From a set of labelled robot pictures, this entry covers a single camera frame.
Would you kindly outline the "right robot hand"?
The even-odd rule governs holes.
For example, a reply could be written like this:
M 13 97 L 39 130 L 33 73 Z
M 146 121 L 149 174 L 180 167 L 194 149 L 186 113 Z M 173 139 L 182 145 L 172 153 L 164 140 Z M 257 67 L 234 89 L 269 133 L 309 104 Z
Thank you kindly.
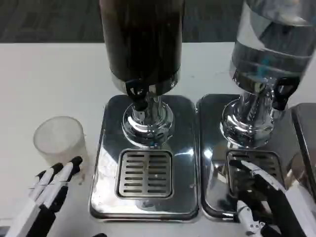
M 296 183 L 286 190 L 274 176 L 253 163 L 233 159 L 231 166 L 248 172 L 254 188 L 266 196 L 274 225 L 271 227 L 251 209 L 255 200 L 239 198 L 237 217 L 249 237 L 314 237 L 316 235 L 316 201 L 308 190 Z

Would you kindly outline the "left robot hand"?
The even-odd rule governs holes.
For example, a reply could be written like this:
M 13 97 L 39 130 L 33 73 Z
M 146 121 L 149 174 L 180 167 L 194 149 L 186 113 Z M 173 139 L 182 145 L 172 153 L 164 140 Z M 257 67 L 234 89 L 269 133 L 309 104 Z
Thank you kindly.
M 47 236 L 56 219 L 56 213 L 60 211 L 67 197 L 68 183 L 80 172 L 81 163 L 82 157 L 76 156 L 65 165 L 59 162 L 40 172 L 6 236 Z

